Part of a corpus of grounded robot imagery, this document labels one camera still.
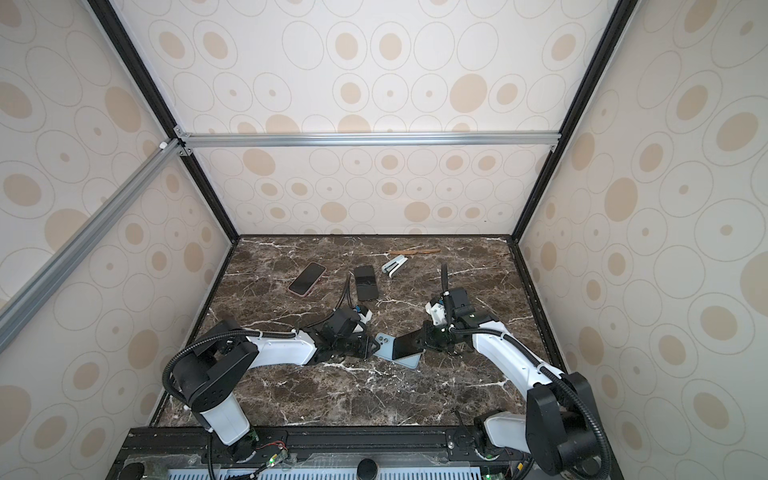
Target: marble tabletop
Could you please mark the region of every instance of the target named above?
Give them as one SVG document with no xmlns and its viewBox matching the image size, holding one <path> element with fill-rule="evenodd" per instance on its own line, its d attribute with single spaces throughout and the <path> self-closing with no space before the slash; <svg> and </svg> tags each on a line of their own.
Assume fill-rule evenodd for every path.
<svg viewBox="0 0 768 480">
<path fill-rule="evenodd" d="M 390 279 L 381 266 L 387 250 L 440 248 L 411 256 Z M 309 262 L 327 267 L 309 296 L 287 287 Z M 421 327 L 424 305 L 440 291 L 440 263 L 451 287 L 463 286 L 478 310 L 494 313 L 541 358 L 547 359 L 525 291 L 504 238 L 495 237 L 246 237 L 240 241 L 207 312 L 200 334 L 225 314 L 241 326 L 288 331 L 324 318 L 342 292 L 347 272 L 373 265 L 379 298 L 371 333 L 400 336 Z M 493 409 L 525 412 L 525 401 L 495 366 L 475 352 L 426 352 L 417 369 L 378 357 L 318 366 L 251 369 L 235 388 L 254 425 L 454 425 Z M 196 425 L 171 399 L 158 426 Z"/>
</svg>

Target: vent grille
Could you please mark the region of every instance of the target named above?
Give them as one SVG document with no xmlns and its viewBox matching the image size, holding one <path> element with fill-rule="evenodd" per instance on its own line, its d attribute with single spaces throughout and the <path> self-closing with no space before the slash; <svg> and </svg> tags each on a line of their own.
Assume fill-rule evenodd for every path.
<svg viewBox="0 0 768 480">
<path fill-rule="evenodd" d="M 217 480 L 253 472 L 252 468 L 222 468 Z M 259 480 L 356 480 L 356 468 L 269 469 Z M 204 468 L 168 470 L 168 480 L 208 480 Z M 381 467 L 379 480 L 481 480 L 479 467 Z"/>
</svg>

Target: white wall panel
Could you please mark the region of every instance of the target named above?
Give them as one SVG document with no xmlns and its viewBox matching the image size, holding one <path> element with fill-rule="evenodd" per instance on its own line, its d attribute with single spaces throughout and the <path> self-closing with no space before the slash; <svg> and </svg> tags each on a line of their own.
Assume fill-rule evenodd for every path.
<svg viewBox="0 0 768 480">
<path fill-rule="evenodd" d="M 165 138 L 75 0 L 0 8 L 0 309 Z"/>
<path fill-rule="evenodd" d="M 768 3 L 637 13 L 521 247 L 625 478 L 765 478 Z"/>
<path fill-rule="evenodd" d="M 510 233 L 548 145 L 199 148 L 241 234 Z"/>
<path fill-rule="evenodd" d="M 196 133 L 557 130 L 605 0 L 116 2 Z"/>
<path fill-rule="evenodd" d="M 106 476 L 229 246 L 171 161 L 0 355 L 0 478 Z"/>
</svg>

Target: cable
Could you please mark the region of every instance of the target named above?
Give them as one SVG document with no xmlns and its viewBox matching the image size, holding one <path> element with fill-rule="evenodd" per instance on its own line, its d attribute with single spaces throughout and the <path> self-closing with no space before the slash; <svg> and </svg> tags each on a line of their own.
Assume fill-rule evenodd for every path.
<svg viewBox="0 0 768 480">
<path fill-rule="evenodd" d="M 349 281 L 352 279 L 352 274 L 346 274 L 346 304 L 349 308 L 352 307 L 352 287 L 349 286 Z"/>
<path fill-rule="evenodd" d="M 341 291 L 341 296 L 336 301 L 336 306 L 333 307 L 334 310 L 341 308 L 341 306 L 344 304 L 344 298 L 349 295 L 349 278 L 351 276 L 349 273 L 346 274 L 346 283 L 344 284 L 344 289 Z M 349 306 L 352 306 L 352 300 L 349 301 Z"/>
<path fill-rule="evenodd" d="M 254 448 L 254 450 L 261 450 L 261 449 L 263 449 L 265 447 L 268 447 L 270 445 L 277 445 L 277 446 L 279 446 L 283 450 L 287 450 L 288 449 L 288 447 L 286 447 L 285 442 L 283 442 L 282 440 L 278 440 L 276 442 L 267 443 L 266 445 L 262 445 L 260 447 L 256 447 L 256 448 Z"/>
<path fill-rule="evenodd" d="M 184 405 L 187 405 L 187 398 L 184 397 L 184 394 L 176 390 L 176 388 L 173 386 L 173 383 L 170 380 L 170 375 L 174 371 L 174 367 L 177 363 L 179 363 L 179 360 L 184 358 L 185 356 L 189 355 L 193 352 L 198 346 L 211 344 L 213 342 L 216 342 L 218 340 L 224 340 L 224 339 L 231 339 L 238 336 L 256 336 L 256 337 L 263 337 L 268 339 L 292 339 L 296 337 L 295 333 L 280 333 L 280 332 L 262 332 L 260 330 L 230 330 L 229 332 L 222 332 L 217 333 L 216 335 L 207 336 L 203 339 L 200 339 L 193 343 L 192 345 L 189 345 L 187 348 L 181 350 L 179 353 L 173 356 L 173 358 L 170 359 L 170 362 L 165 366 L 165 369 L 163 370 L 163 388 L 166 392 L 168 392 L 168 395 L 174 397 L 179 402 L 182 402 Z"/>
<path fill-rule="evenodd" d="M 611 447 L 608 444 L 607 437 L 605 435 L 605 431 L 603 430 L 603 427 L 600 425 L 600 422 L 595 418 L 592 411 L 587 407 L 587 405 L 584 403 L 583 400 L 577 395 L 574 390 L 568 386 L 565 382 L 562 381 L 562 379 L 555 375 L 552 371 L 550 371 L 547 367 L 542 365 L 541 360 L 536 358 L 536 356 L 531 352 L 531 350 L 525 348 L 525 346 L 520 343 L 515 337 L 510 336 L 506 333 L 499 332 L 498 330 L 494 329 L 457 329 L 454 326 L 450 327 L 451 333 L 457 334 L 457 335 L 475 335 L 475 334 L 486 334 L 486 335 L 495 335 L 500 336 L 502 339 L 510 342 L 516 349 L 520 350 L 520 353 L 523 354 L 523 356 L 528 359 L 529 362 L 531 362 L 533 365 L 536 365 L 537 368 L 541 371 L 544 376 L 546 376 L 548 379 L 552 381 L 567 397 L 570 399 L 576 409 L 581 413 L 581 415 L 584 417 L 585 422 L 587 423 L 587 426 L 589 429 L 594 433 L 594 438 L 598 442 L 598 447 L 600 448 L 600 470 L 598 470 L 597 473 L 593 475 L 588 475 L 585 473 L 581 473 L 574 468 L 569 468 L 568 471 L 572 473 L 573 475 L 576 475 L 578 478 L 583 478 L 584 480 L 606 480 L 608 476 L 611 474 Z"/>
<path fill-rule="evenodd" d="M 521 464 L 523 465 L 522 470 L 515 469 L 516 472 L 512 476 L 512 480 L 523 480 L 523 478 L 527 477 L 528 474 L 531 473 L 531 470 L 533 470 L 533 457 L 526 455 Z"/>
<path fill-rule="evenodd" d="M 443 293 L 448 291 L 448 264 L 443 262 L 440 265 L 440 284 L 442 285 Z"/>
<path fill-rule="evenodd" d="M 214 433 L 208 434 L 208 476 L 210 480 L 216 480 L 216 472 L 214 472 Z"/>
<path fill-rule="evenodd" d="M 259 476 L 261 472 L 267 469 L 267 466 L 264 465 L 262 467 L 259 467 L 255 472 L 253 473 L 246 473 L 243 475 L 238 475 L 237 477 L 229 477 L 227 480 L 254 480 L 256 477 Z"/>
</svg>

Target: phone screen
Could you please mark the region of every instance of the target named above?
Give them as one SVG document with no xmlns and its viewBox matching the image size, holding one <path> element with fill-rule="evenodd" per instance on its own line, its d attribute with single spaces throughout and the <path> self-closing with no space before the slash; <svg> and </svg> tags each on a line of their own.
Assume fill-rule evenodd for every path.
<svg viewBox="0 0 768 480">
<path fill-rule="evenodd" d="M 325 271 L 326 268 L 319 263 L 310 263 L 306 266 L 304 271 L 299 273 L 299 276 L 291 282 L 288 286 L 288 290 L 294 292 L 296 295 L 306 295 L 306 293 L 310 291 L 310 288 L 312 288 L 312 285 L 315 284 L 317 279 L 319 279 Z"/>
</svg>

